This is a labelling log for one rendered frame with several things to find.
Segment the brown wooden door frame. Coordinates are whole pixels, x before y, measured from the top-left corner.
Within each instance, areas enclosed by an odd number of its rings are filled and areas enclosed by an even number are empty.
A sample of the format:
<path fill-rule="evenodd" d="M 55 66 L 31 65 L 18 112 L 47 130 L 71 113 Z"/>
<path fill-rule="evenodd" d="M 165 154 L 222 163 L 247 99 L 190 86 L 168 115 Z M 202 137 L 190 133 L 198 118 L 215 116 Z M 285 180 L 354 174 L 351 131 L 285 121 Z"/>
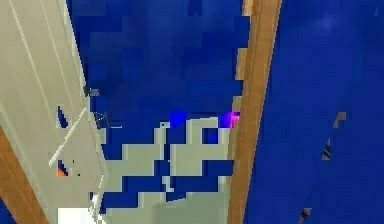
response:
<path fill-rule="evenodd" d="M 282 0 L 244 0 L 250 31 L 227 224 L 243 224 Z"/>

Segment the beige panelled room door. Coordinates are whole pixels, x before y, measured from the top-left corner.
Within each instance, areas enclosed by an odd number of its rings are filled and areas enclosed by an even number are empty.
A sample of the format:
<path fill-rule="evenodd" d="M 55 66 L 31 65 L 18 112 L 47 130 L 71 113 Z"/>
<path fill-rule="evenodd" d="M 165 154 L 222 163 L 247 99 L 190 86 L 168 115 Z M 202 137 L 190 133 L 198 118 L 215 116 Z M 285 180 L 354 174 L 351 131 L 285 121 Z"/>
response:
<path fill-rule="evenodd" d="M 58 224 L 61 208 L 82 208 L 92 224 L 105 224 L 108 172 L 84 87 L 65 0 L 0 0 L 0 126 L 49 224 Z"/>

